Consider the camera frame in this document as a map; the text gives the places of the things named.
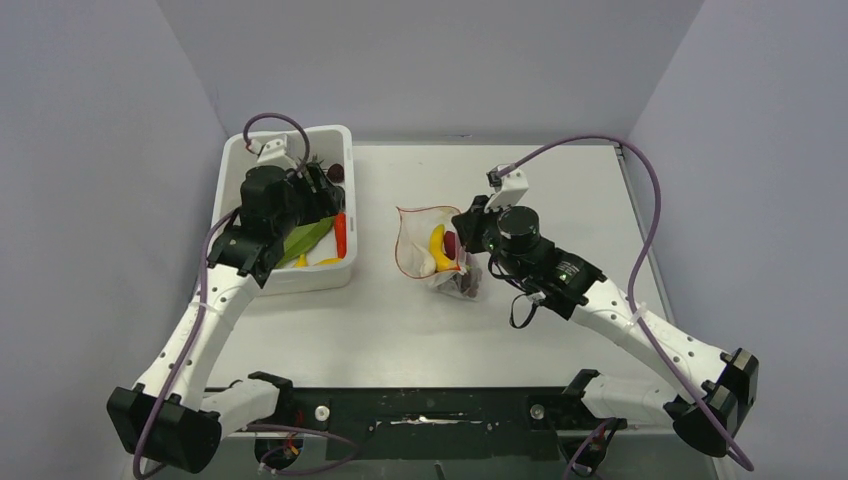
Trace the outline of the magenta toy fruit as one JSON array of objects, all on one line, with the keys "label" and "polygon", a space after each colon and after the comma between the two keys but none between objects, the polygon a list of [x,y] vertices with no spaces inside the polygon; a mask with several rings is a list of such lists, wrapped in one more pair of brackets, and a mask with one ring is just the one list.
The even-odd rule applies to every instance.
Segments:
[{"label": "magenta toy fruit", "polygon": [[454,261],[457,257],[457,236],[454,231],[446,231],[443,236],[443,251],[445,256]]}]

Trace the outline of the yellow toy banana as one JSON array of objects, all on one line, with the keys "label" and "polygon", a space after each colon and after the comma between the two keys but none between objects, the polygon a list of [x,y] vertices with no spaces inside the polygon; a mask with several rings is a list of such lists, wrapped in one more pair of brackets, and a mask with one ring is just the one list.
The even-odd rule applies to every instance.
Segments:
[{"label": "yellow toy banana", "polygon": [[449,260],[443,251],[443,236],[448,230],[444,224],[436,226],[430,234],[428,251],[433,255],[437,264],[437,272],[458,270],[458,253],[454,261]]}]

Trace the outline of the clear zip top bag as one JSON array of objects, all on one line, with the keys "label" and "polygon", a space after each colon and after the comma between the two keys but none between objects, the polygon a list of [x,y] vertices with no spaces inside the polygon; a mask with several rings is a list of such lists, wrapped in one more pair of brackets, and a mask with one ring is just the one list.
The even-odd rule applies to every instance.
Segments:
[{"label": "clear zip top bag", "polygon": [[482,283],[477,259],[460,245],[452,220],[460,213],[439,205],[397,209],[399,229],[395,263],[406,277],[431,290],[464,300],[476,300]]}]

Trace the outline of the purple toy grape bunch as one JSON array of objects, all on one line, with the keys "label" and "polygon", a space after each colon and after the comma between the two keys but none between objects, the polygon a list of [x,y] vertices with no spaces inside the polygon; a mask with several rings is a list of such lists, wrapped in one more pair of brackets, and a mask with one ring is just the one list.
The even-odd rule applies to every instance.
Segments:
[{"label": "purple toy grape bunch", "polygon": [[467,255],[463,270],[453,274],[439,286],[441,293],[454,298],[477,300],[482,283],[483,270],[474,255]]}]

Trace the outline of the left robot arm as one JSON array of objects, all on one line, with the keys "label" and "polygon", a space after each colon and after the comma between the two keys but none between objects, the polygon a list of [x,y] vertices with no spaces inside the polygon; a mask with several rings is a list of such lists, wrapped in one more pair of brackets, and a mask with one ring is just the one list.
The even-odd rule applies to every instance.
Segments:
[{"label": "left robot arm", "polygon": [[342,188],[315,164],[247,171],[239,205],[204,238],[197,284],[177,327],[135,384],[115,388],[107,401],[133,456],[134,478],[149,479],[166,467],[199,473],[228,435],[285,412],[288,379],[256,372],[212,395],[208,380],[238,320],[282,260],[285,240],[343,207]]}]

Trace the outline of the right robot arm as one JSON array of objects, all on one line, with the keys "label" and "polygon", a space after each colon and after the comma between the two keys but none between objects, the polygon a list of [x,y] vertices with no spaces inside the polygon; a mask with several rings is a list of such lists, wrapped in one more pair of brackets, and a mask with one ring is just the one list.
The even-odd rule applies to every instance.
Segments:
[{"label": "right robot arm", "polygon": [[478,195],[451,219],[459,245],[486,254],[498,278],[516,286],[535,308],[605,337],[663,380],[658,387],[614,384],[601,373],[580,373],[577,390],[562,400],[564,417],[585,427],[597,418],[671,427],[687,445],[721,458],[752,409],[759,360],[737,348],[722,350],[683,332],[642,305],[600,268],[559,248],[540,233],[537,213],[526,206],[488,212]]}]

